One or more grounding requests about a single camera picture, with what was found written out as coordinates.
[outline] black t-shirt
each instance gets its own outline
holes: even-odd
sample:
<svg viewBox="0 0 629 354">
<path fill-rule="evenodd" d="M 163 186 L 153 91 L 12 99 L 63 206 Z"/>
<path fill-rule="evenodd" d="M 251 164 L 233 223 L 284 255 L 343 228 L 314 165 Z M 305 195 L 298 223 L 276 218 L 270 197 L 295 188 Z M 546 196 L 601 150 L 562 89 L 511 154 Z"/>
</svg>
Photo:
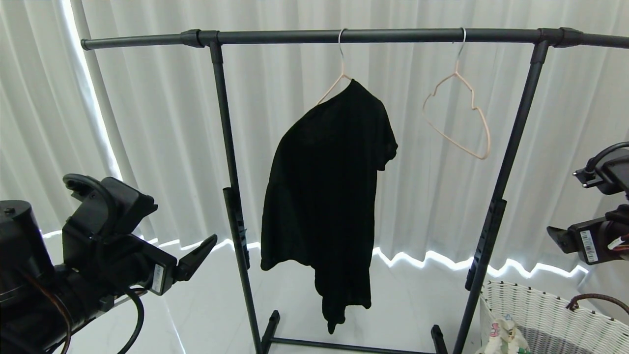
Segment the black t-shirt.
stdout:
<svg viewBox="0 0 629 354">
<path fill-rule="evenodd" d="M 315 106 L 277 148 L 262 216 L 262 269 L 314 268 L 328 331 L 371 306 L 376 171 L 398 145 L 384 105 L 357 81 Z"/>
</svg>

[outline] empty hanger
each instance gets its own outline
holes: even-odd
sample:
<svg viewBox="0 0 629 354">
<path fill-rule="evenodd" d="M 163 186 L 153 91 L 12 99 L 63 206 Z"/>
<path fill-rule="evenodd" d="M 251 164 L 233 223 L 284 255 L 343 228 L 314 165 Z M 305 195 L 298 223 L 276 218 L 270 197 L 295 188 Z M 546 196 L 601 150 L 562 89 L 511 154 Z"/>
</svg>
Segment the empty hanger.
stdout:
<svg viewBox="0 0 629 354">
<path fill-rule="evenodd" d="M 343 48 L 341 48 L 341 35 L 343 34 L 343 31 L 345 31 L 347 28 L 344 28 L 341 30 L 341 32 L 338 33 L 338 50 L 339 52 L 341 52 L 341 76 L 338 77 L 338 79 L 332 84 L 332 87 L 330 87 L 328 89 L 328 91 L 326 91 L 326 93 L 323 95 L 323 97 L 321 97 L 321 99 L 319 100 L 319 102 L 317 102 L 316 104 L 320 104 L 323 100 L 325 100 L 325 98 L 330 94 L 330 92 L 332 92 L 332 90 L 334 89 L 334 87 L 336 87 L 336 85 L 341 81 L 342 78 L 348 79 L 348 80 L 352 80 L 351 77 L 345 75 L 345 56 L 343 55 Z"/>
<path fill-rule="evenodd" d="M 478 107 L 476 107 L 476 105 L 474 105 L 474 88 L 467 82 L 467 80 L 465 80 L 465 78 L 463 76 L 461 76 L 461 74 L 459 74 L 459 59 L 461 58 L 461 52 L 463 51 L 463 46 L 465 45 L 465 39 L 467 38 L 467 32 L 465 31 L 465 28 L 461 28 L 463 30 L 463 43 L 461 43 L 461 48 L 459 49 L 459 54 L 457 55 L 457 62 L 456 64 L 454 64 L 454 72 L 451 73 L 450 75 L 448 75 L 447 77 L 445 77 L 443 80 L 439 81 L 439 83 L 435 86 L 435 90 L 428 95 L 428 97 L 426 97 L 426 100 L 424 101 L 423 106 L 421 107 L 421 112 L 422 115 L 424 116 L 424 119 L 426 119 L 426 122 L 428 122 L 428 124 L 430 124 L 431 127 L 433 127 L 433 129 L 435 129 L 439 134 L 441 134 L 444 138 L 448 139 L 451 143 L 453 143 L 454 145 L 458 146 L 459 148 L 461 148 L 463 151 L 467 152 L 468 154 L 476 157 L 477 159 L 480 160 L 485 160 L 488 156 L 489 153 L 491 152 L 491 134 L 489 133 L 489 126 L 487 126 L 487 120 L 485 119 L 485 114 L 483 114 L 482 110 Z M 434 124 L 432 124 L 432 122 L 426 117 L 426 102 L 428 102 L 428 100 L 431 97 L 435 97 L 437 95 L 437 89 L 439 88 L 439 86 L 441 86 L 441 84 L 443 84 L 444 82 L 448 81 L 449 79 L 451 79 L 452 77 L 456 77 L 457 79 L 459 79 L 468 90 L 470 90 L 470 92 L 472 93 L 472 99 L 471 99 L 471 104 L 470 107 L 473 111 L 478 112 L 478 115 L 481 117 L 481 121 L 482 124 L 485 128 L 485 134 L 487 135 L 487 149 L 485 150 L 485 155 L 483 156 L 479 156 L 475 153 L 473 153 L 472 151 L 468 150 L 468 148 L 460 145 L 458 142 L 452 140 L 452 138 L 450 138 L 449 136 L 445 135 L 445 133 L 443 133 L 441 130 L 439 130 L 437 127 L 434 126 Z"/>
</svg>

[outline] robotic arm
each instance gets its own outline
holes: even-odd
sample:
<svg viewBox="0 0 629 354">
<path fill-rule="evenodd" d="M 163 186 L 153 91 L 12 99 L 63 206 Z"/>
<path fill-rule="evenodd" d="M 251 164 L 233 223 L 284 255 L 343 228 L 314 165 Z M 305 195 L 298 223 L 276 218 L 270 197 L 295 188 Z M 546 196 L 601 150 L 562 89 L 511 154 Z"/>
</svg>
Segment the robotic arm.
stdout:
<svg viewBox="0 0 629 354">
<path fill-rule="evenodd" d="M 127 296 L 138 310 L 136 328 L 119 353 L 135 342 L 144 320 L 140 296 L 163 295 L 190 280 L 216 245 L 212 235 L 177 259 L 131 234 L 157 210 L 151 196 L 107 177 L 64 176 L 81 205 L 62 230 L 64 263 L 53 266 L 28 202 L 0 202 L 2 354 L 49 354 L 72 334 Z"/>
<path fill-rule="evenodd" d="M 625 193 L 629 200 L 629 141 L 620 142 L 591 158 L 573 175 L 584 188 L 606 195 Z M 589 265 L 629 261 L 629 205 L 621 204 L 604 217 L 571 225 L 568 230 L 548 226 L 548 234 L 564 253 L 578 252 Z"/>
</svg>

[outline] brown handle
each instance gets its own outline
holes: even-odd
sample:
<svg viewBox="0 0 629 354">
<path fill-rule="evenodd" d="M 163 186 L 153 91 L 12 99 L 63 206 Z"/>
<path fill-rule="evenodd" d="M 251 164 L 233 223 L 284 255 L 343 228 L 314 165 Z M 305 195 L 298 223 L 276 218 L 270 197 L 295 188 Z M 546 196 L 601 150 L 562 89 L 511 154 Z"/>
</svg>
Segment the brown handle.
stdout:
<svg viewBox="0 0 629 354">
<path fill-rule="evenodd" d="M 612 302 L 612 303 L 622 307 L 623 310 L 625 310 L 625 312 L 629 315 L 629 306 L 627 306 L 624 302 L 616 299 L 615 297 L 611 297 L 611 296 L 607 296 L 607 295 L 601 295 L 601 294 L 581 294 L 581 295 L 577 295 L 577 296 L 573 297 L 572 300 L 570 300 L 570 303 L 565 308 L 574 311 L 574 310 L 579 308 L 579 304 L 577 303 L 577 301 L 583 300 L 583 299 L 599 299 L 599 300 L 605 300 L 605 301 Z"/>
</svg>

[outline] basket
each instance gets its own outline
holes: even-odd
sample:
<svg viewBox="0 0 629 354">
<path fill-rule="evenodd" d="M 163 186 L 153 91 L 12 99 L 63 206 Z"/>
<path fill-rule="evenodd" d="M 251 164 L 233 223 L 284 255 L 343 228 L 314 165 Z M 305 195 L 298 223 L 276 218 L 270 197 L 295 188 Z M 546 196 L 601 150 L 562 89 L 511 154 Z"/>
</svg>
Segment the basket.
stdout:
<svg viewBox="0 0 629 354">
<path fill-rule="evenodd" d="M 511 315 L 533 354 L 628 354 L 629 326 L 596 311 L 579 308 L 578 300 L 595 298 L 629 307 L 598 294 L 568 301 L 530 287 L 488 282 L 481 292 L 481 339 L 487 344 L 495 319 Z"/>
</svg>

